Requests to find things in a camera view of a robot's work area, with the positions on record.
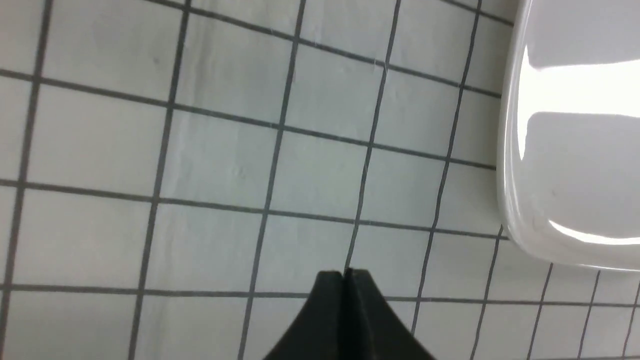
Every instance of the black object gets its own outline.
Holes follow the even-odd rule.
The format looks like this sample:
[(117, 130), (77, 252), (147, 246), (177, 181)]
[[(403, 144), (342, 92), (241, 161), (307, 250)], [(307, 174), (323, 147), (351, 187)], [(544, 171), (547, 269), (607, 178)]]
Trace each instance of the black object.
[(319, 272), (307, 302), (265, 360), (435, 360), (367, 270)]

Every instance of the grout line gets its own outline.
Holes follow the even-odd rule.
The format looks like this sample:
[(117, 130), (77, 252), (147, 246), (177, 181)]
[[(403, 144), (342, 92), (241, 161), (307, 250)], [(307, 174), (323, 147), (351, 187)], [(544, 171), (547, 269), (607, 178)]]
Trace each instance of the grout line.
[(211, 202), (200, 202), (200, 201), (193, 201), (193, 200), (169, 199), (169, 198), (165, 198), (165, 197), (159, 198), (158, 202), (160, 204), (171, 204), (171, 205), (180, 205), (180, 206), (191, 206), (193, 208), (205, 208), (205, 209), (235, 211), (235, 212), (238, 212), (238, 213), (249, 213), (249, 214), (262, 214), (263, 213), (262, 209), (248, 208), (246, 206), (215, 204), (215, 203), (211, 203)]
[(596, 290), (598, 289), (598, 280), (600, 279), (600, 270), (596, 274), (596, 281), (593, 285), (593, 293), (591, 294), (591, 301), (589, 302), (589, 308), (587, 310), (587, 318), (584, 320), (584, 328), (582, 329), (582, 336), (580, 337), (580, 347), (578, 348), (578, 360), (582, 359), (582, 346), (584, 345), (584, 335), (587, 333), (587, 325), (589, 325), (589, 315), (591, 315), (591, 308), (593, 307), (593, 299), (596, 297)]
[(300, 0), (300, 7), (298, 8), (298, 17), (296, 18), (296, 30), (291, 44), (291, 55), (289, 57), (289, 70), (287, 71), (287, 82), (284, 87), (284, 94), (282, 96), (282, 108), (280, 109), (280, 120), (278, 122), (278, 134), (276, 135), (276, 144), (273, 149), (273, 159), (271, 160), (271, 170), (269, 171), (269, 183), (267, 186), (267, 195), (264, 201), (264, 212), (262, 214), (262, 220), (260, 221), (260, 231), (258, 232), (258, 240), (255, 246), (255, 255), (253, 256), (253, 268), (251, 273), (251, 283), (249, 285), (249, 297), (246, 301), (246, 309), (244, 311), (244, 320), (242, 335), (240, 337), (240, 346), (238, 348), (238, 360), (244, 359), (244, 350), (246, 348), (246, 338), (249, 331), (249, 321), (251, 318), (251, 311), (253, 307), (253, 298), (255, 295), (255, 283), (258, 278), (258, 268), (260, 265), (260, 253), (262, 252), (262, 242), (264, 241), (264, 232), (267, 226), (267, 217), (269, 209), (271, 207), (271, 198), (273, 196), (273, 186), (275, 183), (276, 169), (278, 167), (278, 157), (280, 155), (280, 148), (282, 146), (282, 137), (284, 135), (285, 120), (287, 118), (287, 108), (289, 106), (289, 95), (291, 94), (291, 85), (293, 83), (293, 77), (296, 69), (296, 55), (298, 53), (298, 40), (300, 39), (300, 33), (302, 31), (302, 19), (305, 13), (306, 0)]
[(542, 313), (542, 303), (545, 301), (545, 294), (547, 293), (547, 286), (549, 285), (549, 279), (551, 279), (551, 271), (554, 269), (554, 264), (549, 264), (549, 271), (547, 272), (547, 279), (545, 285), (542, 287), (542, 295), (540, 295), (540, 306), (538, 306), (538, 314), (536, 315), (536, 322), (533, 325), (533, 332), (531, 333), (531, 342), (529, 344), (529, 351), (527, 353), (527, 360), (531, 359), (531, 352), (533, 351), (533, 342), (536, 339), (536, 331), (538, 330), (538, 322), (540, 322), (540, 314)]
[[(8, 179), (0, 179), (0, 186), (9, 186), (9, 187), (18, 187), (18, 181), (16, 180), (8, 180)], [(54, 184), (43, 184), (43, 183), (30, 183), (26, 181), (24, 183), (25, 189), (30, 190), (41, 190), (47, 192), (59, 192), (59, 193), (69, 193), (74, 195), (85, 195), (85, 196), (94, 196), (94, 197), (102, 197), (105, 199), (120, 199), (120, 200), (129, 200), (129, 201), (137, 201), (137, 202), (149, 202), (153, 201), (153, 197), (146, 195), (135, 195), (129, 193), (118, 193), (118, 192), (110, 192), (105, 190), (96, 190), (96, 189), (86, 189), (86, 188), (76, 188), (73, 186), (62, 186), (62, 185), (54, 185)], [(237, 206), (237, 205), (228, 205), (228, 204), (218, 204), (215, 202), (203, 202), (203, 201), (195, 201), (195, 200), (186, 200), (186, 199), (175, 199), (169, 197), (160, 197), (158, 198), (159, 204), (171, 204), (171, 205), (179, 205), (179, 206), (191, 206), (194, 208), (206, 208), (206, 209), (218, 209), (225, 211), (235, 211), (238, 213), (251, 213), (251, 214), (263, 214), (264, 209), (260, 208), (250, 208), (247, 206)], [(268, 210), (266, 212), (268, 215), (276, 215), (283, 217), (292, 217), (292, 218), (306, 218), (310, 220), (319, 220), (319, 221), (328, 221), (328, 222), (338, 222), (341, 224), (354, 224), (355, 220), (351, 218), (341, 218), (341, 217), (331, 217), (327, 215), (318, 215), (311, 213), (298, 213), (295, 211), (284, 211), (284, 210)], [(460, 230), (452, 230), (452, 229), (432, 229), (430, 227), (424, 226), (416, 226), (416, 225), (406, 225), (406, 224), (394, 224), (390, 222), (380, 222), (375, 220), (361, 220), (360, 225), (369, 225), (376, 227), (387, 227), (391, 229), (403, 229), (403, 230), (413, 230), (413, 231), (433, 231), (439, 234), (452, 234), (452, 235), (460, 235), (460, 236), (470, 236), (473, 238), (486, 238), (486, 239), (495, 239), (495, 235), (491, 234), (483, 234), (483, 233), (473, 233), (471, 231), (460, 231)], [(500, 236), (500, 240), (509, 241), (509, 238), (506, 236)]]
[(86, 92), (88, 94), (94, 95), (102, 95), (107, 97), (112, 97), (115, 99), (127, 100), (132, 102), (138, 102), (140, 104), (154, 105), (166, 108), (169, 106), (169, 103), (162, 100), (152, 99), (149, 97), (138, 96), (134, 94), (127, 94), (124, 92), (108, 90), (103, 88), (96, 88), (94, 86), (82, 85), (77, 83), (70, 83), (68, 81), (51, 79), (51, 78), (42, 78), (40, 82), (44, 85), (55, 86), (58, 88), (64, 88), (69, 90), (75, 90), (80, 92)]
[[(498, 231), (498, 236), (502, 235), (504, 228), (500, 226), (500, 230)], [(489, 298), (489, 287), (491, 286), (491, 278), (493, 277), (493, 268), (495, 268), (495, 260), (498, 258), (498, 247), (500, 241), (498, 239), (495, 240), (495, 246), (493, 247), (493, 257), (491, 259), (491, 266), (489, 266), (489, 275), (486, 278), (486, 288), (484, 289), (484, 303), (482, 304), (482, 308), (480, 310), (480, 317), (478, 318), (478, 326), (476, 327), (476, 338), (474, 340), (474, 347), (471, 349), (471, 360), (476, 356), (476, 350), (478, 348), (478, 342), (480, 340), (480, 329), (482, 328), (482, 320), (484, 318), (484, 311), (486, 310), (486, 301)]]
[(362, 167), (362, 177), (360, 178), (360, 192), (358, 193), (358, 207), (356, 209), (355, 223), (353, 224), (353, 232), (351, 233), (351, 241), (349, 242), (349, 249), (347, 250), (347, 258), (344, 262), (344, 273), (351, 264), (351, 257), (353, 256), (353, 249), (356, 244), (356, 237), (358, 236), (358, 226), (360, 225), (360, 216), (362, 215), (362, 204), (364, 202), (364, 190), (367, 183), (367, 173), (369, 170), (369, 163), (371, 162), (371, 154), (373, 152), (373, 143), (376, 138), (376, 130), (378, 128), (378, 119), (380, 117), (380, 106), (382, 105), (382, 97), (385, 93), (385, 83), (387, 82), (387, 67), (389, 60), (391, 59), (391, 52), (394, 47), (394, 39), (396, 37), (396, 28), (398, 24), (398, 15), (400, 13), (401, 0), (396, 0), (394, 7), (394, 16), (391, 23), (391, 32), (389, 34), (389, 42), (387, 44), (387, 55), (385, 56), (385, 66), (383, 67), (382, 76), (380, 77), (380, 87), (378, 88), (378, 98), (376, 99), (376, 107), (373, 112), (373, 122), (371, 124), (371, 134), (369, 135), (369, 143), (367, 145), (367, 154), (364, 158), (364, 165)]
[[(20, 73), (20, 72), (13, 72), (13, 71), (4, 70), (4, 69), (0, 69), (0, 76), (6, 77), (6, 78), (28, 79), (28, 80), (31, 80), (31, 78), (32, 78), (32, 76), (30, 76), (28, 74), (23, 74), (23, 73)], [(58, 87), (58, 88), (75, 90), (75, 91), (79, 91), (79, 92), (85, 92), (85, 93), (93, 94), (93, 95), (101, 95), (101, 96), (111, 97), (111, 98), (114, 98), (114, 99), (137, 102), (137, 103), (140, 103), (140, 104), (147, 104), (147, 105), (152, 105), (152, 106), (160, 106), (162, 108), (170, 107), (169, 103), (166, 102), (166, 101), (157, 100), (157, 99), (151, 99), (151, 98), (148, 98), (148, 97), (142, 97), (142, 96), (137, 96), (137, 95), (132, 95), (132, 94), (127, 94), (127, 93), (123, 93), (123, 92), (117, 92), (117, 91), (113, 91), (113, 90), (95, 88), (95, 87), (92, 87), (92, 86), (86, 86), (86, 85), (81, 85), (81, 84), (77, 84), (77, 83), (70, 83), (68, 81), (49, 79), (49, 78), (40, 78), (40, 83), (44, 84), (44, 85), (55, 86), (55, 87)], [(199, 114), (199, 115), (206, 115), (206, 116), (209, 116), (209, 117), (216, 117), (216, 118), (223, 119), (223, 120), (240, 122), (242, 124), (260, 126), (260, 127), (265, 127), (265, 128), (268, 128), (268, 129), (278, 129), (280, 127), (277, 123), (274, 123), (274, 122), (268, 122), (268, 121), (265, 121), (265, 120), (258, 120), (258, 119), (251, 119), (251, 118), (248, 118), (248, 117), (242, 117), (242, 116), (238, 116), (238, 115), (222, 113), (220, 111), (215, 111), (215, 110), (196, 108), (194, 106), (189, 106), (189, 105), (185, 105), (185, 104), (174, 104), (172, 107), (173, 107), (174, 110), (185, 111), (185, 112), (189, 112), (189, 113), (196, 113), (196, 114)], [(287, 131), (287, 132), (290, 132), (290, 133), (314, 136), (314, 137), (317, 137), (317, 138), (324, 138), (324, 139), (327, 139), (327, 140), (333, 140), (333, 141), (337, 141), (337, 142), (350, 143), (350, 144), (357, 145), (357, 146), (369, 146), (369, 142), (368, 141), (357, 140), (357, 139), (352, 139), (352, 138), (348, 138), (348, 137), (345, 137), (345, 136), (338, 136), (338, 135), (333, 135), (333, 134), (328, 134), (328, 133), (321, 133), (319, 131), (302, 129), (300, 127), (295, 127), (295, 126), (284, 125), (283, 129), (284, 129), (284, 131)], [(456, 159), (456, 158), (442, 156), (442, 155), (430, 154), (428, 152), (421, 152), (421, 151), (416, 151), (416, 150), (411, 150), (411, 149), (404, 149), (404, 148), (401, 148), (401, 147), (395, 147), (395, 146), (391, 146), (391, 145), (383, 145), (383, 144), (380, 144), (380, 143), (373, 143), (372, 146), (375, 149), (381, 149), (381, 150), (396, 152), (396, 153), (399, 153), (399, 154), (414, 155), (414, 156), (418, 156), (418, 157), (421, 157), (421, 158), (434, 159), (434, 160), (440, 160), (440, 161), (447, 161), (448, 160), (451, 163), (467, 165), (467, 166), (470, 166), (470, 167), (485, 168), (485, 169), (494, 170), (494, 171), (496, 169), (495, 165), (477, 163), (475, 161), (468, 161), (468, 160), (463, 160), (463, 159)]]
[[(637, 306), (638, 303), (638, 295), (640, 295), (640, 282), (638, 283), (638, 289), (636, 290), (636, 299), (634, 300), (634, 305)], [(634, 315), (636, 314), (636, 307), (631, 309), (631, 319), (629, 319), (629, 330), (627, 331), (627, 337), (625, 338), (625, 344), (622, 347), (622, 356), (627, 354), (627, 345), (629, 343), (629, 337), (631, 337), (631, 327), (634, 324)]]
[[(167, 289), (138, 289), (138, 288), (117, 288), (109, 286), (75, 286), (75, 285), (50, 285), (50, 284), (11, 284), (4, 286), (0, 284), (0, 290), (30, 291), (30, 292), (53, 292), (53, 293), (91, 293), (91, 294), (122, 294), (122, 295), (153, 295), (160, 297), (238, 297), (247, 298), (249, 291), (213, 291), (213, 290), (167, 290)], [(288, 292), (288, 291), (255, 291), (254, 298), (270, 299), (306, 299), (308, 293)], [(408, 297), (408, 296), (384, 296), (386, 301), (396, 302), (447, 302), (452, 304), (479, 304), (479, 305), (532, 305), (532, 306), (582, 306), (582, 307), (625, 307), (635, 308), (640, 305), (615, 304), (594, 302), (570, 302), (570, 301), (546, 301), (538, 300), (492, 300), (492, 299), (463, 299), (452, 297)]]
[[(472, 6), (469, 6), (469, 5), (467, 5), (467, 4), (463, 4), (463, 3), (459, 3), (459, 2), (457, 2), (457, 1), (455, 1), (455, 0), (440, 0), (440, 1), (441, 1), (441, 2), (443, 2), (443, 3), (451, 4), (451, 5), (453, 5), (453, 6), (457, 6), (458, 8), (461, 8), (461, 9), (464, 9), (464, 10), (468, 10), (468, 11), (470, 11), (470, 12), (475, 12), (475, 11), (476, 11), (476, 9), (475, 9), (475, 8), (473, 8)], [(491, 19), (491, 20), (495, 20), (495, 21), (497, 21), (497, 22), (501, 22), (501, 23), (503, 23), (503, 24), (505, 24), (505, 25), (508, 25), (508, 26), (513, 27), (513, 22), (512, 22), (512, 21), (510, 21), (510, 20), (503, 19), (502, 17), (499, 17), (499, 16), (496, 16), (496, 15), (490, 14), (490, 13), (488, 13), (488, 12), (484, 12), (484, 11), (482, 11), (482, 10), (479, 10), (479, 13), (480, 13), (480, 15), (482, 15), (483, 17), (486, 17), (486, 18), (489, 18), (489, 19)]]
[[(33, 128), (35, 126), (36, 110), (38, 108), (38, 94), (40, 93), (40, 78), (44, 67), (45, 53), (47, 52), (47, 38), (49, 36), (49, 24), (51, 23), (51, 13), (53, 0), (45, 0), (40, 21), (40, 34), (38, 37), (38, 47), (35, 54), (35, 66), (31, 83), (31, 94), (29, 95), (29, 107), (27, 109), (24, 137), (22, 139), (22, 156), (20, 158), (20, 172), (18, 176), (17, 190), (15, 193), (15, 203), (11, 222), (11, 233), (9, 246), (6, 255), (3, 284), (13, 283), (13, 268), (15, 264), (15, 253), (18, 247), (18, 236), (20, 231), (20, 220), (22, 218), (22, 207), (24, 205), (24, 183), (27, 180), (29, 168), (29, 153), (31, 152), (31, 141), (33, 138)], [(6, 325), (9, 315), (11, 300), (11, 290), (7, 289), (2, 294), (2, 304), (0, 307), (0, 358), (4, 354), (4, 341), (6, 336)]]
[[(465, 68), (462, 72), (462, 80), (460, 82), (460, 90), (458, 91), (458, 103), (456, 105), (456, 113), (453, 116), (453, 124), (451, 126), (451, 134), (449, 135), (449, 147), (447, 149), (447, 159), (451, 158), (451, 154), (453, 152), (453, 144), (456, 136), (456, 128), (458, 126), (458, 116), (460, 115), (460, 104), (462, 103), (462, 95), (464, 92), (465, 82), (467, 81), (467, 74), (469, 73), (469, 67), (471, 65), (471, 55), (474, 50), (474, 42), (476, 40), (476, 31), (478, 27), (478, 20), (480, 17), (479, 11), (482, 6), (482, 0), (478, 0), (477, 8), (476, 8), (476, 16), (474, 17), (474, 25), (471, 29), (471, 36), (469, 39), (469, 50), (467, 52), (467, 60), (465, 62)], [(447, 171), (449, 170), (449, 160), (445, 161), (444, 168), (442, 169), (442, 178), (440, 180), (440, 186), (438, 188), (438, 196), (436, 198), (436, 208), (435, 214), (433, 216), (433, 224), (431, 225), (432, 229), (435, 229), (438, 225), (438, 218), (440, 216), (440, 205), (442, 204), (442, 194), (444, 193), (444, 185), (447, 180)], [(431, 254), (431, 245), (433, 244), (433, 235), (434, 231), (429, 232), (429, 240), (427, 242), (427, 250), (424, 253), (424, 261), (422, 263), (422, 274), (420, 275), (420, 284), (418, 286), (418, 296), (421, 296), (422, 289), (424, 287), (424, 280), (427, 272), (427, 265), (429, 263), (429, 255)], [(411, 325), (411, 334), (415, 333), (415, 326), (418, 321), (418, 312), (420, 311), (420, 302), (415, 302), (415, 311), (413, 312), (413, 322)]]
[[(177, 3), (174, 3), (174, 2), (171, 2), (171, 1), (168, 1), (168, 0), (144, 0), (144, 1), (148, 1), (150, 3), (162, 4), (162, 5), (165, 5), (165, 6), (170, 6), (172, 8), (183, 9), (184, 10), (184, 6), (182, 6), (181, 4), (177, 4)], [(497, 21), (500, 21), (502, 23), (505, 23), (504, 19), (498, 18), (498, 17), (496, 17), (494, 15), (490, 15), (490, 14), (484, 13), (481, 10), (476, 10), (476, 9), (473, 9), (473, 8), (470, 8), (470, 7), (463, 7), (463, 8), (465, 8), (467, 10), (470, 10), (470, 11), (473, 11), (476, 14), (480, 14), (482, 16), (491, 18), (493, 20), (497, 20)], [(407, 69), (407, 68), (400, 67), (400, 66), (397, 66), (397, 65), (392, 65), (392, 64), (389, 64), (388, 61), (386, 61), (386, 64), (385, 64), (385, 62), (377, 60), (377, 59), (374, 59), (374, 58), (368, 58), (366, 56), (350, 53), (348, 51), (337, 49), (337, 48), (332, 47), (332, 46), (328, 46), (328, 45), (324, 45), (324, 44), (318, 44), (317, 42), (300, 38), (300, 36), (296, 37), (296, 36), (293, 36), (293, 35), (290, 35), (290, 34), (287, 34), (287, 33), (283, 33), (281, 31), (269, 29), (267, 27), (260, 26), (260, 25), (251, 24), (249, 22), (242, 21), (242, 20), (239, 20), (239, 19), (235, 19), (235, 18), (229, 17), (227, 15), (222, 15), (220, 13), (212, 12), (212, 11), (209, 11), (209, 10), (204, 10), (204, 9), (201, 9), (201, 8), (193, 8), (193, 7), (187, 9), (187, 11), (189, 13), (193, 13), (195, 15), (208, 17), (208, 18), (211, 18), (211, 19), (214, 19), (214, 20), (219, 20), (219, 21), (222, 21), (222, 22), (226, 22), (227, 24), (232, 24), (232, 25), (238, 26), (240, 28), (256, 31), (258, 33), (263, 33), (265, 35), (272, 35), (274, 37), (278, 37), (278, 38), (281, 38), (281, 39), (284, 39), (284, 40), (288, 40), (288, 41), (291, 41), (291, 42), (293, 42), (294, 40), (297, 40), (297, 42), (299, 44), (303, 44), (303, 45), (310, 46), (310, 47), (315, 47), (318, 50), (322, 50), (322, 51), (326, 51), (326, 52), (333, 53), (333, 54), (336, 54), (336, 55), (340, 55), (340, 56), (343, 56), (343, 57), (346, 57), (346, 58), (349, 58), (349, 59), (352, 59), (352, 60), (362, 61), (362, 62), (374, 64), (376, 66), (385, 67), (386, 68), (385, 70), (390, 69), (390, 70), (394, 70), (394, 71), (404, 72), (405, 74), (411, 74), (411, 75), (414, 75), (414, 76), (419, 76), (419, 77), (424, 78), (424, 79), (430, 79), (430, 80), (433, 80), (433, 81), (437, 81), (439, 83), (443, 83), (443, 84), (450, 85), (450, 86), (455, 86), (457, 88), (464, 88), (465, 90), (478, 92), (480, 94), (485, 94), (485, 95), (489, 95), (489, 96), (496, 97), (496, 98), (500, 99), (500, 94), (498, 94), (496, 92), (492, 92), (492, 91), (489, 91), (489, 90), (483, 90), (483, 89), (476, 88), (476, 87), (473, 87), (473, 86), (464, 86), (464, 85), (459, 84), (459, 83), (457, 83), (455, 81), (444, 79), (444, 78), (441, 78), (439, 76), (425, 74), (423, 72), (419, 72), (419, 71), (416, 71), (416, 70), (411, 70), (411, 69)]]
[(169, 147), (169, 136), (171, 135), (171, 124), (173, 120), (173, 105), (178, 92), (178, 78), (180, 77), (180, 66), (182, 63), (182, 53), (184, 51), (184, 42), (187, 36), (187, 26), (189, 23), (189, 7), (191, 0), (185, 0), (182, 17), (180, 18), (180, 29), (175, 47), (175, 59), (173, 60), (173, 73), (171, 76), (171, 86), (169, 89), (169, 97), (164, 118), (164, 129), (160, 145), (160, 155), (156, 168), (156, 181), (154, 183), (154, 192), (151, 199), (151, 207), (149, 209), (149, 218), (147, 224), (147, 235), (145, 237), (145, 246), (142, 252), (142, 261), (140, 265), (140, 278), (138, 282), (138, 294), (136, 295), (136, 305), (134, 308), (133, 321), (131, 325), (131, 337), (129, 338), (129, 354), (128, 360), (134, 360), (136, 357), (136, 345), (138, 343), (138, 331), (140, 329), (140, 317), (142, 314), (143, 290), (147, 283), (147, 272), (149, 266), (149, 257), (151, 255), (151, 243), (154, 237), (154, 229), (156, 226), (156, 215), (160, 200), (160, 189), (164, 175), (164, 164), (166, 161), (166, 153)]

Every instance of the white tile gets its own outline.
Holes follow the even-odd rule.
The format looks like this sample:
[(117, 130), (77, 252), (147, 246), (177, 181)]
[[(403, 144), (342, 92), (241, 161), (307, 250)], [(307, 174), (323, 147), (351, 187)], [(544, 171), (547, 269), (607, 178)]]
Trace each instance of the white tile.
[(323, 270), (342, 271), (353, 225), (269, 216), (256, 291), (308, 292)]
[(511, 30), (511, 26), (480, 17), (467, 74), (467, 85), (502, 92)]
[(461, 81), (473, 24), (472, 12), (443, 1), (405, 1), (400, 6), (391, 62)]
[(381, 67), (301, 45), (286, 124), (369, 140), (381, 77)]
[(300, 0), (194, 0), (191, 7), (293, 34), (299, 3)]
[(414, 297), (422, 273), (429, 233), (361, 225), (352, 268), (367, 269), (385, 296)]
[(591, 301), (597, 272), (592, 268), (554, 264), (545, 301)]
[(384, 60), (394, 5), (393, 0), (307, 1), (301, 37)]
[(125, 359), (135, 295), (13, 291), (7, 360)]
[(246, 299), (146, 296), (136, 359), (237, 357)]
[(27, 190), (13, 281), (138, 285), (149, 204)]
[(638, 273), (603, 270), (598, 278), (598, 288), (593, 301), (633, 304), (639, 284)]
[(291, 42), (189, 16), (177, 102), (278, 122)]
[(166, 100), (181, 15), (148, 1), (56, 0), (44, 75)]
[(500, 99), (464, 91), (451, 156), (495, 165)]
[(431, 226), (444, 162), (374, 149), (363, 220)]
[(446, 155), (457, 103), (453, 86), (389, 71), (376, 143)]
[(537, 305), (487, 305), (475, 359), (525, 359), (537, 314)]
[(0, 4), (0, 69), (33, 72), (43, 4), (43, 0), (3, 0)]
[(415, 312), (415, 302), (413, 301), (389, 301), (387, 302), (391, 310), (394, 311), (398, 320), (406, 327), (407, 330), (411, 330), (413, 323), (413, 314)]
[(621, 356), (630, 319), (631, 309), (628, 308), (598, 306), (591, 309), (582, 356)]
[(176, 111), (162, 196), (264, 207), (275, 138), (274, 129)]
[(4, 279), (6, 252), (9, 248), (14, 204), (15, 189), (0, 186), (0, 279)]
[(513, 21), (520, 0), (483, 0), (482, 11)]
[(0, 179), (18, 179), (30, 93), (31, 83), (0, 78)]
[(354, 218), (367, 149), (285, 133), (271, 208)]
[(260, 214), (161, 204), (147, 288), (248, 291)]
[(423, 302), (415, 338), (438, 360), (468, 359), (481, 308), (480, 304)]
[(500, 216), (495, 171), (450, 164), (440, 202), (438, 227), (497, 234)]
[(495, 240), (434, 234), (423, 297), (483, 299)]
[(244, 360), (262, 360), (296, 318), (305, 299), (255, 299)]
[(489, 299), (540, 301), (548, 271), (548, 263), (502, 240), (493, 267)]
[(577, 357), (587, 310), (586, 306), (543, 306), (531, 357)]
[(165, 110), (43, 86), (28, 179), (152, 195)]
[(629, 334), (629, 341), (627, 343), (627, 356), (640, 355), (640, 313), (636, 310), (634, 313), (634, 321), (631, 324), (631, 333)]

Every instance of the tile floor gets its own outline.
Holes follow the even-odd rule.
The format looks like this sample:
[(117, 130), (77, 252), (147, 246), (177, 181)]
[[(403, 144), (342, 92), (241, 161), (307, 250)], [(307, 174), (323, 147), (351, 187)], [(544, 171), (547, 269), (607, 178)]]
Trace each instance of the tile floor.
[(640, 358), (500, 226), (516, 6), (0, 0), (0, 357), (260, 359), (355, 266), (441, 360)]

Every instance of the toilet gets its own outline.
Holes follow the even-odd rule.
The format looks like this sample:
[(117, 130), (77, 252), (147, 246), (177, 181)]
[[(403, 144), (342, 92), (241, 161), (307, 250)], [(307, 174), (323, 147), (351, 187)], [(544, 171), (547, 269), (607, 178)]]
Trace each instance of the toilet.
[(554, 263), (640, 270), (640, 1), (522, 0), (500, 113), (509, 237)]

